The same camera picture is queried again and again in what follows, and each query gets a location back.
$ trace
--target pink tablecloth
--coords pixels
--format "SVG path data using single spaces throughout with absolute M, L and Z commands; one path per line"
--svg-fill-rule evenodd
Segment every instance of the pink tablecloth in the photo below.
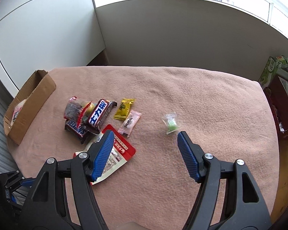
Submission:
M 177 132 L 166 135 L 161 116 L 176 111 L 178 124 L 193 142 L 219 160 L 241 158 L 253 173 L 269 211 L 275 200 L 279 152 L 273 117 L 259 84 L 227 73 L 174 67 L 74 67 L 49 72 L 57 88 L 32 122 L 20 146 L 10 151 L 26 177 L 35 177 L 45 160 L 69 159 L 83 150 L 64 130 L 68 99 L 97 101 L 136 98 L 133 109 L 143 115 L 128 141 L 135 156 L 94 185 L 94 193 L 110 229 L 135 221 L 152 230 L 182 229 L 199 189 L 188 175 L 177 148 Z M 116 129 L 122 121 L 112 110 L 104 123 Z M 220 200 L 224 183 L 220 186 Z M 71 216 L 75 207 L 68 189 Z M 217 203 L 216 223 L 221 203 Z

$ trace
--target yellow candy wrapper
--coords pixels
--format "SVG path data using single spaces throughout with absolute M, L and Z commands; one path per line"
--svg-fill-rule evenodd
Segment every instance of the yellow candy wrapper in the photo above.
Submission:
M 116 114 L 114 115 L 114 119 L 125 120 L 129 114 L 130 107 L 134 101 L 135 101 L 134 98 L 131 99 L 124 98 Z

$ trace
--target brown cardboard box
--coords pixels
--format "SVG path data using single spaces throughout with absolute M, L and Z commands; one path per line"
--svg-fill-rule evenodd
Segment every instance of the brown cardboard box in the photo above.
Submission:
M 22 142 L 33 119 L 56 89 L 55 82 L 47 73 L 45 70 L 35 71 L 20 89 L 4 115 L 4 133 L 16 144 Z M 27 101 L 11 126 L 14 108 L 26 98 Z

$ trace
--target candy wrapper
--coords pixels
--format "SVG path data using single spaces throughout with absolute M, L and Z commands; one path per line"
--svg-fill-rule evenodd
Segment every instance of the candy wrapper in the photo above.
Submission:
M 117 103 L 114 101 L 106 99 L 99 100 L 85 122 L 86 129 L 94 134 L 99 134 L 103 122 L 114 106 L 117 106 Z
M 124 98 L 116 114 L 114 115 L 114 119 L 125 120 L 129 114 L 130 107 L 134 101 L 135 101 L 134 98 L 131 99 Z
M 84 144 L 85 140 L 92 135 L 92 133 L 86 130 L 85 126 L 82 124 L 77 127 L 77 123 L 72 119 L 66 120 L 65 129 L 76 135 L 79 138 L 81 144 Z
M 92 113 L 95 106 L 92 101 L 85 101 L 74 96 L 66 105 L 64 118 L 75 121 L 76 126 L 79 127 L 88 119 L 88 116 Z
M 135 154 L 135 148 L 132 147 L 131 144 L 127 142 L 126 139 L 122 137 L 114 128 L 112 125 L 108 124 L 102 132 L 95 136 L 86 146 L 86 148 L 83 151 L 76 152 L 74 154 L 74 157 L 77 156 L 81 152 L 86 152 L 91 147 L 91 145 L 95 142 L 99 142 L 102 138 L 104 132 L 106 130 L 112 130 L 114 132 L 114 144 L 113 148 L 111 150 L 110 156 L 108 158 L 108 161 L 106 163 L 106 166 L 103 170 L 103 173 L 101 177 L 97 178 L 96 182 L 92 182 L 91 184 L 96 184 L 98 182 L 103 181 L 108 176 L 113 174 L 117 169 L 119 169 L 121 166 L 123 166 L 127 161 L 129 161 Z
M 165 116 L 162 117 L 162 121 L 167 126 L 166 134 L 170 134 L 180 129 L 180 127 L 176 123 L 176 117 L 177 117 L 176 112 L 171 113 L 171 114 L 166 114 Z
M 19 112 L 22 110 L 22 107 L 24 106 L 25 102 L 27 100 L 24 99 L 22 100 L 18 105 L 16 105 L 15 109 L 14 109 L 14 112 L 13 112 L 13 116 L 12 116 L 12 121 L 11 121 L 11 126 L 14 124 Z
M 128 117 L 124 121 L 124 123 L 118 129 L 118 133 L 126 137 L 129 137 L 133 127 L 135 126 L 137 121 L 140 119 L 141 115 L 142 115 L 141 113 L 131 110 Z

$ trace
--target blue gripper pad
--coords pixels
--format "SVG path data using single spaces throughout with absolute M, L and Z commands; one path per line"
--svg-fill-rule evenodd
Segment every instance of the blue gripper pad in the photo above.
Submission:
M 191 151 L 189 144 L 187 143 L 186 139 L 184 138 L 181 132 L 178 133 L 177 136 L 177 145 L 180 150 L 183 161 L 185 162 L 190 177 L 197 182 L 200 178 L 198 161 L 193 155 L 193 152 Z
M 107 160 L 109 158 L 109 155 L 111 153 L 113 143 L 114 143 L 114 133 L 113 131 L 111 131 L 94 160 L 93 172 L 91 175 L 93 181 L 96 181 L 97 178 L 102 175 Z

